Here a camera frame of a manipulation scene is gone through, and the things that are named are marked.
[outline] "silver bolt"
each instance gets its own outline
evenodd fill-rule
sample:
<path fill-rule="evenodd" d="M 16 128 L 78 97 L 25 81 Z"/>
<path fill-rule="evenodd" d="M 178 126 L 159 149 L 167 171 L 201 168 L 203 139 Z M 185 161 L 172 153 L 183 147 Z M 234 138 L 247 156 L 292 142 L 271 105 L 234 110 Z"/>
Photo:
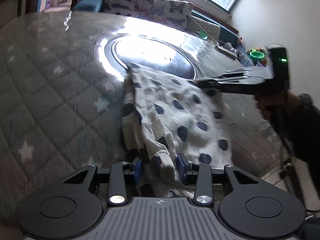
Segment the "silver bolt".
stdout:
<path fill-rule="evenodd" d="M 212 198 L 207 196 L 207 195 L 202 195 L 196 198 L 196 201 L 201 203 L 201 204 L 207 204 L 212 201 Z"/>
<path fill-rule="evenodd" d="M 120 204 L 125 201 L 125 198 L 120 195 L 115 195 L 115 196 L 110 197 L 109 200 L 110 200 L 110 202 L 112 202 L 114 204 Z"/>

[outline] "butterfly print cushion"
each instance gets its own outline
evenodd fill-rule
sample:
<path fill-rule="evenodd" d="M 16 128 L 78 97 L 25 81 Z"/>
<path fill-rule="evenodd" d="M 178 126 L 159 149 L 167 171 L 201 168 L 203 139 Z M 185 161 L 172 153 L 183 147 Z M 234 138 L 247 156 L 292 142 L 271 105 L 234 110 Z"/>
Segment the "butterfly print cushion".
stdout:
<path fill-rule="evenodd" d="M 177 0 L 104 0 L 103 11 L 185 30 L 193 3 Z"/>
<path fill-rule="evenodd" d="M 154 0 L 150 17 L 155 22 L 185 30 L 190 22 L 193 3 L 177 0 Z"/>

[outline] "polka dot cloth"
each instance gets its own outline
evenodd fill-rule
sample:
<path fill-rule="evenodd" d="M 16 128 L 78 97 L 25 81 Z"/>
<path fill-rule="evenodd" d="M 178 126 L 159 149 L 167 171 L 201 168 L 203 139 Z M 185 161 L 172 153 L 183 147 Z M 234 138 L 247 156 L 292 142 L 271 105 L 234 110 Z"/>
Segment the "polka dot cloth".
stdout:
<path fill-rule="evenodd" d="M 216 169 L 232 163 L 220 93 L 142 65 L 128 67 L 122 126 L 129 154 L 144 163 L 137 190 L 142 196 L 193 197 L 194 186 L 181 185 L 178 153 Z"/>

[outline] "ribbed gray plate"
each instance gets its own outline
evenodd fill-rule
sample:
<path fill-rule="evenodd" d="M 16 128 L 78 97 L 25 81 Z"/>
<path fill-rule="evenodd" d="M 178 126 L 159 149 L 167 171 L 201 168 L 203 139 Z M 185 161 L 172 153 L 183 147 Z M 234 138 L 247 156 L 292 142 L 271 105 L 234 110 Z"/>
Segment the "ribbed gray plate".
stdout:
<path fill-rule="evenodd" d="M 108 209 L 101 222 L 76 240 L 242 240 L 229 232 L 209 208 L 187 198 L 135 197 L 124 207 Z"/>

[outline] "round black pad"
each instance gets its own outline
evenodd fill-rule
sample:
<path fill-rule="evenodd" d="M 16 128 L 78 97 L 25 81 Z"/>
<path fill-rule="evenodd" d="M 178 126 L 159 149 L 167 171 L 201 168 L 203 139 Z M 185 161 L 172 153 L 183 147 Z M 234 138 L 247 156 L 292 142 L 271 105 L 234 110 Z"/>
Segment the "round black pad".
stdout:
<path fill-rule="evenodd" d="M 195 78 L 190 61 L 167 44 L 133 36 L 123 37 L 116 42 L 113 52 L 115 59 L 124 64 L 135 62 L 178 77 Z"/>
<path fill-rule="evenodd" d="M 66 197 L 52 197 L 42 201 L 39 206 L 39 212 L 49 218 L 62 218 L 75 210 L 76 204 Z"/>
<path fill-rule="evenodd" d="M 252 215 L 260 218 L 276 217 L 283 210 L 279 201 L 268 197 L 252 198 L 247 201 L 245 207 Z"/>
<path fill-rule="evenodd" d="M 267 182 L 236 185 L 219 206 L 232 230 L 254 239 L 281 239 L 296 232 L 305 219 L 297 198 Z"/>
<path fill-rule="evenodd" d="M 102 212 L 100 200 L 81 185 L 57 183 L 24 198 L 16 219 L 33 238 L 69 239 L 92 228 Z"/>

